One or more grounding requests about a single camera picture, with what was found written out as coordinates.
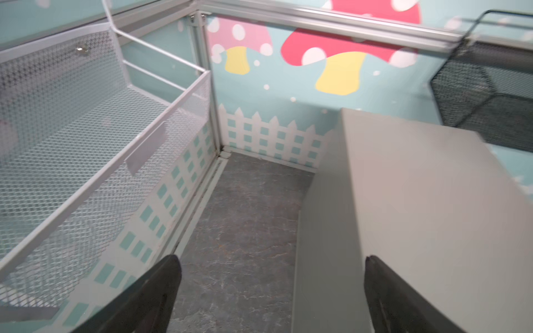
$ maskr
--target mushroom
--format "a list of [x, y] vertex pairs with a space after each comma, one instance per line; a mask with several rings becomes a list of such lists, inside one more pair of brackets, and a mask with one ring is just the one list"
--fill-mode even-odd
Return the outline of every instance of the mushroom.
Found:
[[272, 54], [272, 41], [267, 27], [260, 23], [246, 23], [216, 17], [207, 26], [211, 60], [220, 63], [226, 51], [226, 71], [244, 75], [250, 71], [246, 59], [249, 47], [263, 55]]
[[[324, 8], [409, 23], [420, 22], [416, 0], [328, 0]], [[400, 68], [411, 66], [416, 61], [416, 51], [412, 48], [305, 29], [296, 29], [281, 47], [281, 56], [293, 66], [327, 59], [315, 87], [318, 91], [336, 95], [348, 95], [359, 89], [359, 71], [367, 54]]]

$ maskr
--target black mesh basket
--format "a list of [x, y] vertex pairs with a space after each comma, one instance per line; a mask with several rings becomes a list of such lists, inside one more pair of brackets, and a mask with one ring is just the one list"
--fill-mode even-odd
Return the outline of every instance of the black mesh basket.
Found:
[[431, 79], [445, 126], [478, 132], [492, 144], [533, 152], [533, 48], [472, 38], [487, 11]]

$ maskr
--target white picket fence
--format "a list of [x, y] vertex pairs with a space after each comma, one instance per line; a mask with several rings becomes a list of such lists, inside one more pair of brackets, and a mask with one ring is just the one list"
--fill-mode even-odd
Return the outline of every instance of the white picket fence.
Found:
[[[294, 120], [287, 127], [283, 127], [279, 125], [276, 116], [268, 123], [265, 123], [261, 121], [261, 117], [257, 112], [251, 118], [245, 118], [240, 108], [232, 115], [226, 112], [222, 104], [219, 106], [219, 120], [222, 143], [224, 145], [232, 145], [239, 149], [280, 158], [285, 161], [292, 161], [313, 168], [318, 168], [332, 134], [332, 131], [329, 131], [325, 135], [318, 135], [315, 133], [314, 125], [311, 125], [306, 131], [299, 131], [296, 128], [296, 121]], [[232, 123], [232, 121], [235, 122], [234, 127], [228, 124]], [[262, 131], [261, 127], [268, 129], [268, 133], [264, 134], [265, 130]], [[282, 138], [282, 135], [279, 138], [278, 132], [284, 132], [285, 138]], [[303, 137], [303, 141], [300, 143], [296, 142], [296, 136]]]

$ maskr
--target hexagonal mesh panel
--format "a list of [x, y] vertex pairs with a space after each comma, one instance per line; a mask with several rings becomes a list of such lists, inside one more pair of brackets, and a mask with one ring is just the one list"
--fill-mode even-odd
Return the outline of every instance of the hexagonal mesh panel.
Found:
[[533, 152], [533, 51], [464, 39], [431, 88], [444, 125]]
[[[88, 54], [75, 51], [87, 46]], [[107, 31], [0, 63], [0, 258], [165, 111], [126, 86]], [[166, 141], [124, 162], [0, 284], [0, 304], [59, 306], [208, 119], [209, 77], [163, 124]]]

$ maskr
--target aluminum rail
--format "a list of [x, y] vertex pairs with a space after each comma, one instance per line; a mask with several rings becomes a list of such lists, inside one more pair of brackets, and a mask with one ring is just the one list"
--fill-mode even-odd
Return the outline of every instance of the aluminum rail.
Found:
[[463, 35], [410, 23], [258, 0], [205, 0], [201, 11], [322, 31], [377, 42], [450, 53]]

